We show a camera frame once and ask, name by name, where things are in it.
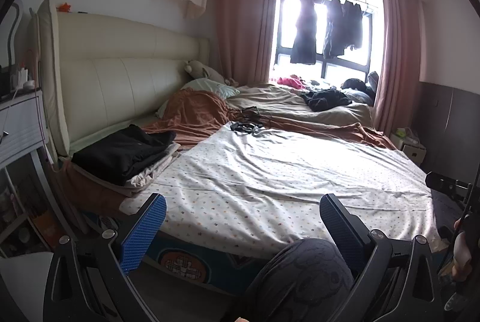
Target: polka dot bed sheet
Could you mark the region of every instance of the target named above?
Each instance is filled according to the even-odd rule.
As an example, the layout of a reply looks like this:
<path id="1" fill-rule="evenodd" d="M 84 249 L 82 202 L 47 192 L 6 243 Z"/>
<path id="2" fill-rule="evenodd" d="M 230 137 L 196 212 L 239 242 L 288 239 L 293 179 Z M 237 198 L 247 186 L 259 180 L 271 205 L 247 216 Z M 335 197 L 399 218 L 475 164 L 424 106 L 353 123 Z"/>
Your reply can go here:
<path id="1" fill-rule="evenodd" d="M 120 206 L 138 211 L 151 193 L 167 200 L 160 230 L 221 252 L 269 259 L 300 238 L 331 240 L 319 201 L 334 193 L 368 228 L 426 236 L 444 247 L 425 174 L 402 152 L 281 130 L 240 135 L 223 126 L 180 155 Z"/>

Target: hanging clothes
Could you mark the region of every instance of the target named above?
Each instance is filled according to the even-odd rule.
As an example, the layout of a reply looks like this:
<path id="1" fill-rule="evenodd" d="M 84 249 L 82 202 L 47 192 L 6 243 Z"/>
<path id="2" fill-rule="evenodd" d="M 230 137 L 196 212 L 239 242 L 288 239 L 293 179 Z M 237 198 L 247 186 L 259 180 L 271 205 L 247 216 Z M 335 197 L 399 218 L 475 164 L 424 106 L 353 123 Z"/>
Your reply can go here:
<path id="1" fill-rule="evenodd" d="M 345 1 L 342 6 L 343 28 L 345 31 L 345 48 L 362 48 L 363 25 L 362 9 L 359 4 L 353 5 L 350 1 Z"/>
<path id="2" fill-rule="evenodd" d="M 363 41 L 362 9 L 359 4 L 332 0 L 328 4 L 323 57 L 331 59 L 345 54 L 347 47 L 361 48 Z"/>
<path id="3" fill-rule="evenodd" d="M 343 55 L 343 12 L 340 0 L 328 3 L 327 28 L 323 43 L 323 58 L 331 59 Z"/>
<path id="4" fill-rule="evenodd" d="M 300 0 L 297 36 L 290 55 L 291 63 L 314 65 L 317 62 L 317 13 L 313 0 Z"/>

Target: toy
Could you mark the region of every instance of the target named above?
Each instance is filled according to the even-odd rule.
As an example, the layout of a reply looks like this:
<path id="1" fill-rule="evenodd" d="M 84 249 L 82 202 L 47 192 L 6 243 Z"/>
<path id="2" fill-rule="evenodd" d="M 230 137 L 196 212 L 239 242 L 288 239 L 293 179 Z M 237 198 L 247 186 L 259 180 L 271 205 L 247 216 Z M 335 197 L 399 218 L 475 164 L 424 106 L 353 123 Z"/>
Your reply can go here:
<path id="1" fill-rule="evenodd" d="M 200 61 L 188 61 L 185 65 L 185 71 L 190 74 L 194 79 L 198 78 L 208 78 L 212 81 L 225 84 L 225 79 L 223 76 L 218 73 L 215 69 L 203 65 Z"/>
<path id="2" fill-rule="evenodd" d="M 57 7 L 58 12 L 70 12 L 71 5 L 68 3 L 63 3 Z"/>

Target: black folded clothes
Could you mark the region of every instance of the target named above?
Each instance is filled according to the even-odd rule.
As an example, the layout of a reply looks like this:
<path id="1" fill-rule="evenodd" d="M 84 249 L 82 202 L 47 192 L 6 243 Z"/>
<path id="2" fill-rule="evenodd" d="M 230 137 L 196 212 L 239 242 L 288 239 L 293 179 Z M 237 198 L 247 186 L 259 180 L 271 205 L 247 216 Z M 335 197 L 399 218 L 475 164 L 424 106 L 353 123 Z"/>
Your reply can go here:
<path id="1" fill-rule="evenodd" d="M 337 106 L 348 106 L 352 101 L 337 89 L 324 89 L 318 92 L 308 92 L 300 95 L 312 111 L 327 111 Z"/>
<path id="2" fill-rule="evenodd" d="M 124 186 L 163 158 L 175 137 L 174 131 L 147 134 L 130 124 L 76 152 L 71 161 L 102 180 Z"/>

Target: bed frame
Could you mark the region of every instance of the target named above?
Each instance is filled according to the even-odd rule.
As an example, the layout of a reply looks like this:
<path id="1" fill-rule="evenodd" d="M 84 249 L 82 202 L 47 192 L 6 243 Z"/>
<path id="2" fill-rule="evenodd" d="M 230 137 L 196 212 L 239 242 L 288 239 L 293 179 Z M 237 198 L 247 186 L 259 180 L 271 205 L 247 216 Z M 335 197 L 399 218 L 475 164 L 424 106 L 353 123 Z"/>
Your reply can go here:
<path id="1" fill-rule="evenodd" d="M 153 114 L 189 81 L 186 60 L 208 65 L 205 38 L 111 16 L 57 12 L 50 0 L 32 14 L 31 69 L 43 89 L 54 157 L 67 157 L 75 142 L 101 130 Z"/>

